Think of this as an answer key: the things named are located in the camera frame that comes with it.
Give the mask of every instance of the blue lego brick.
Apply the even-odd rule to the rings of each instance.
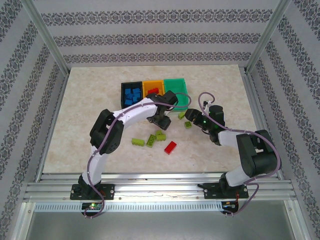
[[[125,105],[132,105],[132,100],[126,99],[124,104]]]
[[[132,89],[132,92],[134,94],[139,94],[140,93],[140,88],[134,88],[134,89]]]
[[[132,93],[125,95],[125,99],[132,100],[133,97],[134,97],[134,95]]]
[[[124,89],[124,94],[125,95],[130,94],[130,93],[131,93],[131,89],[130,88]]]
[[[139,99],[141,96],[140,96],[140,93],[134,93],[133,96],[137,99]]]

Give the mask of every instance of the enclosure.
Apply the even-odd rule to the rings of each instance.
[[[320,239],[319,4],[2,0],[0,239]],[[125,106],[124,83],[145,89],[141,97],[187,92],[194,109],[200,93],[214,94],[226,126],[269,132],[281,170],[256,180],[243,212],[224,217],[222,200],[197,185],[238,167],[239,151],[186,129],[172,111],[167,139],[152,148],[131,139],[147,142],[156,125],[124,131],[102,174],[114,199],[84,219],[71,187],[100,112]]]

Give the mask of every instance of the lime green lego brick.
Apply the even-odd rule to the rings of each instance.
[[[185,117],[185,113],[186,112],[184,112],[184,111],[182,111],[182,112],[180,112],[179,114],[178,114],[178,119],[183,119],[184,117]]]
[[[148,141],[146,142],[146,146],[149,148],[152,148],[155,141],[156,141],[156,136],[151,134]]]
[[[186,129],[191,128],[191,127],[192,127],[191,122],[190,122],[190,121],[186,121],[186,122],[184,123],[184,127],[185,127]]]
[[[167,139],[167,136],[165,134],[158,134],[156,135],[157,141],[165,141]]]
[[[143,147],[145,145],[145,140],[138,139],[138,138],[132,138],[131,143],[133,145],[137,145],[137,146]]]

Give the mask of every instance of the patterned wallpaper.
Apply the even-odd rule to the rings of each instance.
[[[79,66],[239,64],[278,0],[82,0],[35,4],[66,62]]]
[[[35,180],[65,80],[18,0],[1,3],[0,240],[10,239]]]
[[[251,76],[312,239],[320,239],[320,38],[316,1],[293,1]]]

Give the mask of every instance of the black bracket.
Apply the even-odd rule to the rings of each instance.
[[[115,185],[114,184],[100,184],[98,191],[102,194],[104,200],[113,200],[115,197]],[[101,197],[95,193],[92,196],[88,196],[80,184],[73,184],[70,194],[71,200],[101,200]]]
[[[203,189],[204,199],[247,199],[249,197],[248,189],[245,185],[232,187],[224,191],[218,182],[206,182],[197,185]]]

